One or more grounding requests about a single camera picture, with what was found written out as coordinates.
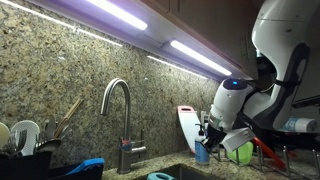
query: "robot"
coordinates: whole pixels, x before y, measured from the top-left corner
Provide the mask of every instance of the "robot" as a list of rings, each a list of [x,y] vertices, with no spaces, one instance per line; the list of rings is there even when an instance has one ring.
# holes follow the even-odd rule
[[[305,43],[309,20],[320,0],[265,0],[256,19],[252,41],[276,69],[271,94],[259,92],[241,79],[226,79],[211,105],[207,151],[223,144],[233,151],[255,137],[252,124],[261,129],[281,128],[289,119],[291,104],[301,83],[310,55]],[[251,121],[233,129],[237,114]]]

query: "faucet spout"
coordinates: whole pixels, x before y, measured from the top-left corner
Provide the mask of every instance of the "faucet spout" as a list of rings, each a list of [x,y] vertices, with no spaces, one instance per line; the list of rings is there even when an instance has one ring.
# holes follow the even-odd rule
[[[102,101],[102,106],[101,106],[101,112],[100,114],[103,116],[107,115],[108,112],[108,107],[109,107],[109,102],[111,100],[111,95],[114,90],[114,88],[120,85],[124,91],[125,95],[125,108],[126,108],[126,116],[125,116],[125,121],[124,121],[124,133],[123,133],[123,140],[125,141],[130,141],[130,104],[131,104],[131,99],[130,99],[130,91],[129,91],[129,86],[128,84],[120,79],[120,78],[115,78],[110,83],[108,84],[104,96],[103,96],[103,101]]]
[[[140,157],[141,153],[146,151],[146,147],[140,147],[140,148],[132,148],[132,143],[130,140],[130,91],[127,83],[119,78],[113,79],[107,86],[102,106],[101,106],[101,115],[106,116],[109,102],[111,99],[112,92],[114,88],[120,85],[122,87],[122,90],[125,95],[125,104],[126,104],[126,118],[124,120],[124,133],[123,138],[120,139],[120,145],[119,145],[119,163],[118,163],[118,169],[117,172],[119,174],[125,174],[131,171],[131,158],[133,156]]]

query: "wooden utensil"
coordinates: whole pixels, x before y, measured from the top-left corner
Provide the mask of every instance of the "wooden utensil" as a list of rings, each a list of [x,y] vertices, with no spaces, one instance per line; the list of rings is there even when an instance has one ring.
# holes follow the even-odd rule
[[[76,111],[76,109],[79,107],[79,105],[81,104],[82,99],[78,99],[77,102],[71,107],[71,109],[69,110],[69,112],[64,116],[64,118],[62,119],[62,121],[59,123],[55,133],[54,133],[54,137],[58,138],[62,132],[62,130],[64,129],[64,127],[69,124],[70,121],[70,117],[73,115],[73,113]]]

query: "kitchen cabinet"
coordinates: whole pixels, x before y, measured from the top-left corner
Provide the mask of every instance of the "kitchen cabinet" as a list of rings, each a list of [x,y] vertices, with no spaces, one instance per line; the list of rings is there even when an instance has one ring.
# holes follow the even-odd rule
[[[257,78],[251,32],[260,7],[253,0],[141,0],[167,20]]]
[[[168,13],[170,11],[170,0],[141,0],[156,11]]]

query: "dish rack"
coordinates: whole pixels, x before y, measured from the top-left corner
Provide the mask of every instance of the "dish rack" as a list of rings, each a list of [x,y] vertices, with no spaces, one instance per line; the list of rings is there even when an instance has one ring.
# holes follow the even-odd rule
[[[255,169],[257,169],[260,172],[277,172],[289,179],[298,179],[298,178],[304,178],[304,179],[310,179],[310,180],[319,180],[320,179],[320,154],[316,150],[312,150],[314,164],[315,164],[315,170],[316,174],[307,174],[301,171],[297,171],[295,169],[292,169],[290,167],[290,161],[288,157],[288,150],[287,147],[283,147],[283,157],[284,157],[284,168],[278,168],[276,166],[270,165],[266,163],[265,157],[262,152],[262,148],[260,146],[256,146],[257,149],[257,163],[253,163],[252,161],[249,164],[242,164],[239,162],[239,153],[238,149],[236,149],[236,160],[230,159],[227,156],[226,149],[223,148],[222,152],[223,155],[221,155],[221,148],[220,146],[217,147],[217,153],[213,153],[213,157],[218,162],[233,162],[237,164],[238,166],[252,166]]]

